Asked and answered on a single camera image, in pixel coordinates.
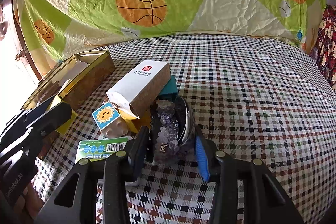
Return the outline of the left hand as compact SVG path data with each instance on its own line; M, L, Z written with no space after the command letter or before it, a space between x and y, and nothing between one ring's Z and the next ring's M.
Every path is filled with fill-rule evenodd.
M14 205L14 213L19 217L20 223L34 223L43 205L44 201L30 182Z

